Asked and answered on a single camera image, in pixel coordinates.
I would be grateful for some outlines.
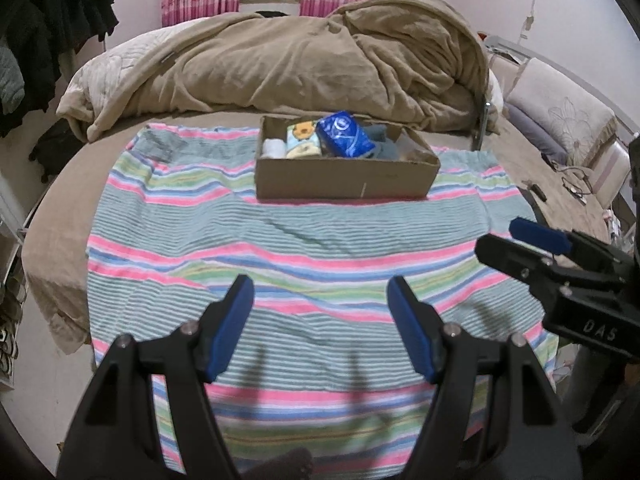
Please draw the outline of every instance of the blue package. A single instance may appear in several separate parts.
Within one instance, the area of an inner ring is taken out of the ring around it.
[[[358,158],[376,149],[376,145],[348,112],[338,112],[320,119],[316,124],[316,133],[335,156]]]

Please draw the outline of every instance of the wire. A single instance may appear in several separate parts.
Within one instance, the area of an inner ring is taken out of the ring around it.
[[[533,25],[533,20],[535,19],[535,10],[536,10],[536,0],[531,0],[531,9],[529,11],[529,15],[524,19],[524,22],[522,23],[522,28],[520,29],[520,35],[518,36],[518,44],[520,44],[524,39],[525,31],[531,30],[531,25]]]
[[[572,184],[571,181],[569,181],[565,177],[562,177],[562,183],[564,184],[565,181],[568,182],[570,186],[573,186],[576,189],[580,190],[580,192],[582,192],[583,195],[585,195],[585,196],[593,194],[593,187],[591,187],[591,182],[589,181],[589,177],[584,172],[584,170],[582,168],[576,168],[575,166],[568,166],[567,168],[556,168],[556,171],[558,173],[567,173],[567,172],[571,171],[574,174],[575,174],[575,172],[580,171],[580,173],[582,173],[582,177],[580,177],[578,175],[575,175],[575,176],[577,178],[580,178],[580,180],[583,181],[587,185],[587,189],[589,190],[588,192],[582,192],[582,190],[580,189],[580,185]]]
[[[578,186],[577,184],[572,184],[571,181],[569,181],[567,179],[567,177],[562,177],[562,187],[564,187],[567,191],[571,191],[572,188],[575,189],[575,194],[579,197],[579,198],[583,198],[585,196],[589,196],[593,194],[593,189],[591,189],[591,184],[589,184],[589,182],[587,180],[584,181],[585,184],[587,185],[587,187],[589,188],[588,191],[583,190],[580,186]]]

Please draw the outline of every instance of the white pillow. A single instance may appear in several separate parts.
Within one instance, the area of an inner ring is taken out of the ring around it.
[[[491,92],[491,104],[495,106],[495,109],[498,111],[498,115],[502,115],[504,97],[502,95],[502,89],[500,88],[500,82],[495,76],[493,70],[489,70],[489,90]]]
[[[536,121],[569,154],[571,166],[591,167],[616,135],[611,108],[555,68],[531,58],[508,102]]]

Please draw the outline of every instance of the pillow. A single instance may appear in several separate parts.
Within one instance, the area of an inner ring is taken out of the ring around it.
[[[509,103],[504,105],[509,111],[509,122],[519,129],[527,140],[540,150],[540,153],[548,156],[549,160],[566,166],[568,153],[553,140],[553,137],[518,107]]]
[[[502,89],[493,70],[489,70],[489,90],[491,92],[491,104],[495,107],[498,115],[502,115],[504,97],[502,97]]]
[[[517,83],[518,76],[524,67],[514,63],[513,61],[505,59],[499,54],[491,54],[491,57],[489,58],[489,67],[492,72],[494,72],[494,75],[500,84],[502,94],[506,100],[509,92],[511,92],[511,89]]]
[[[618,123],[611,108],[535,57],[507,101],[542,126],[566,150],[572,166],[590,167],[616,135]]]

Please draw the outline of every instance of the striped towel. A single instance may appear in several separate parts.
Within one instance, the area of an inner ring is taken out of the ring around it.
[[[386,306],[405,276],[477,336],[523,332],[551,372],[557,339],[525,286],[482,266],[476,238],[529,205],[484,152],[440,151],[427,200],[259,203],[257,130],[150,124],[110,173],[88,243],[98,362],[120,333],[167,335],[239,273],[255,306],[228,371],[206,387],[240,471],[307,447],[318,478],[383,478],[406,463],[433,389],[414,373]],[[481,423],[479,382],[469,431]],[[167,464],[181,469],[162,378]]]

